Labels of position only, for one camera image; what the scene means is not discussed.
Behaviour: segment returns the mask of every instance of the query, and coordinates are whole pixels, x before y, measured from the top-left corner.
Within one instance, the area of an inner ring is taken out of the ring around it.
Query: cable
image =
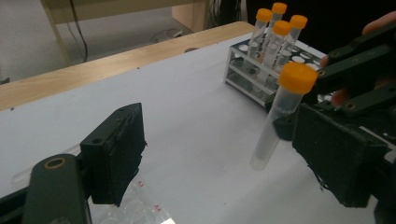
[[[88,47],[87,47],[87,43],[85,42],[84,36],[82,35],[81,28],[79,27],[78,17],[77,17],[76,9],[74,6],[74,0],[70,0],[70,7],[72,8],[73,18],[74,18],[76,27],[78,29],[79,36],[81,36],[82,42],[84,44],[85,52],[84,52],[84,58],[83,58],[82,62],[85,63],[88,61]]]
[[[64,10],[64,7],[61,7],[61,5],[59,4],[59,1],[56,1],[56,5],[57,5],[58,8],[61,8],[61,9],[62,9],[62,13],[63,13],[64,17],[67,18],[67,13],[66,13],[66,11]],[[77,40],[77,38],[76,38],[74,32],[72,31],[72,28],[70,27],[70,22],[69,22],[68,20],[66,20],[66,25],[67,25],[67,29],[69,30],[70,35],[73,37],[73,40],[74,40],[74,42],[75,42],[75,44],[76,44],[76,46],[77,46],[77,50],[78,50],[79,56],[81,56],[81,58],[84,57],[84,56],[82,55],[82,53],[81,53],[80,47],[78,46],[78,40]]]
[[[241,0],[213,0],[210,9],[211,25],[221,26],[241,21]]]

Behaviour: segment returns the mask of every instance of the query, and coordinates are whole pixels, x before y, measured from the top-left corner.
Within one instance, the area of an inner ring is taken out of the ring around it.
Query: clear plastic packaging
[[[89,200],[92,222],[97,224],[175,224],[152,190],[137,175],[125,191],[120,207],[94,204]]]
[[[287,63],[284,66],[279,77],[280,87],[250,161],[253,169],[264,169],[279,142],[274,120],[294,113],[304,94],[311,91],[317,77],[317,72],[303,63]]]

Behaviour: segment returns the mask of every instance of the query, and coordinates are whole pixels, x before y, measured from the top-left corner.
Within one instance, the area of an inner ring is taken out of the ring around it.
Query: table surface
[[[15,190],[15,174],[140,102],[148,146],[139,175],[176,223],[374,223],[375,199],[368,208],[339,204],[290,142],[279,143],[263,171],[249,166],[266,114],[223,80],[229,47],[249,32],[234,23],[195,34],[207,47],[185,36],[175,40],[179,51],[173,41],[135,50],[140,63],[126,53],[14,84],[34,97],[16,96],[3,106],[14,109],[0,111],[0,197]],[[190,47],[200,49],[183,53]],[[158,58],[143,59],[150,50]]]

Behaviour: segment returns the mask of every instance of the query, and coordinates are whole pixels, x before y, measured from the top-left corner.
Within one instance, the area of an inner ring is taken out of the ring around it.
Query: orange lid
[[[290,32],[291,26],[287,21],[276,21],[273,32],[277,35],[287,35]]]
[[[284,3],[274,3],[272,7],[272,11],[277,14],[285,14],[287,7],[288,5]]]
[[[259,11],[257,11],[256,19],[258,21],[270,21],[272,17],[272,11],[267,8],[260,8]]]
[[[312,90],[318,73],[304,63],[286,63],[278,82],[280,86],[297,94],[306,94]]]
[[[291,27],[294,27],[297,29],[304,29],[307,22],[308,22],[308,18],[305,16],[301,16],[301,15],[294,15],[290,19]]]

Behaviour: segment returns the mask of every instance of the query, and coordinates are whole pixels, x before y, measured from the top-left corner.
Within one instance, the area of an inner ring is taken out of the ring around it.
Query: clear plastic test tube
[[[276,56],[282,47],[283,40],[285,36],[289,34],[290,28],[290,24],[287,21],[277,21],[275,23],[262,65],[272,69]],[[265,85],[268,75],[269,74],[267,72],[261,70],[257,76],[257,81],[262,85]]]
[[[263,43],[262,43],[262,57],[264,57],[265,51],[267,51],[268,44],[270,42],[271,38],[271,33],[272,30],[275,26],[276,21],[282,20],[283,14],[286,12],[286,8],[288,5],[284,3],[273,3],[273,6],[271,8],[272,11],[272,17],[270,20],[270,23],[268,24],[268,29],[267,29],[267,35],[264,37]]]
[[[264,169],[279,142],[279,137],[276,135],[273,125],[274,120],[294,113],[304,94],[311,91],[317,77],[317,72],[306,64],[285,64],[278,79],[280,87],[276,92],[260,140],[250,161],[253,169]]]
[[[253,34],[248,42],[247,55],[258,60],[260,58],[263,36],[265,35],[265,29],[267,28],[268,22],[271,20],[272,12],[267,8],[260,8],[257,11],[256,23],[254,25]]]
[[[283,68],[283,65],[285,65],[289,61],[293,47],[297,42],[300,32],[305,28],[307,22],[308,22],[308,18],[305,16],[294,15],[291,17],[290,19],[291,29],[289,34],[285,37],[283,46],[280,49],[278,57],[276,58],[274,71],[280,73],[280,71]]]

